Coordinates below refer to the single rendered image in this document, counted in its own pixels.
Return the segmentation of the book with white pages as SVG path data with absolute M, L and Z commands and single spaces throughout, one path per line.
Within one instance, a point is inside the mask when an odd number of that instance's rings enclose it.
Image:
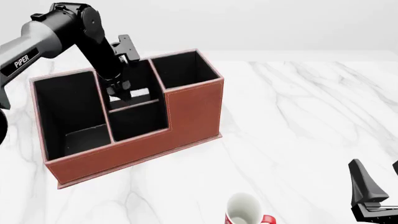
M 110 110 L 115 110 L 118 108 L 132 106 L 132 105 L 136 105 L 136 104 L 140 104 L 140 103 L 144 103 L 144 102 L 148 102 L 148 101 L 157 99 L 156 95 L 151 95 L 151 92 L 149 91 L 148 88 L 130 91 L 130 95 L 131 95 L 131 99 L 127 100 L 127 101 L 121 100 L 120 98 L 118 98 L 116 96 L 110 96 L 108 108 Z

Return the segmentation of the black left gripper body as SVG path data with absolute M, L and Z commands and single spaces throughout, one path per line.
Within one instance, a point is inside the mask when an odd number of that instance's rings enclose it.
M 106 91 L 109 96 L 130 96 L 129 80 L 112 80 L 106 84 Z

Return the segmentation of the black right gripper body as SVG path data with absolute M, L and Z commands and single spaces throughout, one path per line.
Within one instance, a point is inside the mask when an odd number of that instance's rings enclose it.
M 357 222 L 398 222 L 398 206 L 380 203 L 351 203 Z

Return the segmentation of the red-brown desk caddy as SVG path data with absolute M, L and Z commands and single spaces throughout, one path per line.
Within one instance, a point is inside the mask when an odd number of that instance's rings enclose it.
M 224 79 L 196 49 L 146 57 L 130 102 L 111 100 L 93 68 L 30 81 L 42 159 L 66 188 L 221 136 Z

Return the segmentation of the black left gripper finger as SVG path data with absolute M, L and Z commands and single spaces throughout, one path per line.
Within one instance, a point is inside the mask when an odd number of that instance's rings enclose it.
M 119 106 L 129 106 L 132 104 L 131 102 L 131 91 L 130 90 L 121 90 L 116 93 L 116 96 L 120 99 L 118 102 Z

